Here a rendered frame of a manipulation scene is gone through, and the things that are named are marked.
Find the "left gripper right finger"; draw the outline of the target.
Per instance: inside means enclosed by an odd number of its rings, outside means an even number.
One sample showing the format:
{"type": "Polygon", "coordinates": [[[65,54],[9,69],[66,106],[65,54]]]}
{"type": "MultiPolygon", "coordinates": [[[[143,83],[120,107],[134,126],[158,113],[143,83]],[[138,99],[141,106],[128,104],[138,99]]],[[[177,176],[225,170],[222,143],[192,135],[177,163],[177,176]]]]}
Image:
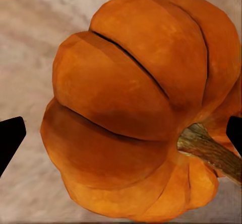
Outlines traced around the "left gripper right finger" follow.
{"type": "Polygon", "coordinates": [[[242,118],[235,116],[230,117],[227,124],[226,135],[242,158],[242,118]]]}

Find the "pumpkin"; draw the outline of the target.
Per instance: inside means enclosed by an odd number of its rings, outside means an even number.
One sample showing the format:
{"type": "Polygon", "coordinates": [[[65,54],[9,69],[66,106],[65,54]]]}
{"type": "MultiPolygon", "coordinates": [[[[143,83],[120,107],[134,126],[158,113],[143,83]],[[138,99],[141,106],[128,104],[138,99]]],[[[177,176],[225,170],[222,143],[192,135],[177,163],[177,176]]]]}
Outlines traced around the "pumpkin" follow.
{"type": "Polygon", "coordinates": [[[226,135],[242,118],[242,47],[206,0],[110,0],[60,44],[40,135],[66,190],[108,218],[164,224],[219,177],[242,187],[226,135]]]}

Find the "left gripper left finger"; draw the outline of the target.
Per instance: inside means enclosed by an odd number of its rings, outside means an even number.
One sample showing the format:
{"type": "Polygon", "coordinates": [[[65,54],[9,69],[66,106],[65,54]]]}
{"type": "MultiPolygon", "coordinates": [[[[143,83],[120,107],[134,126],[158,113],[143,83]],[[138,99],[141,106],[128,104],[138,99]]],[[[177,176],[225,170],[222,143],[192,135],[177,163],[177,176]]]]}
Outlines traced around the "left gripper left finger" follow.
{"type": "Polygon", "coordinates": [[[21,116],[0,122],[0,177],[26,136],[21,116]]]}

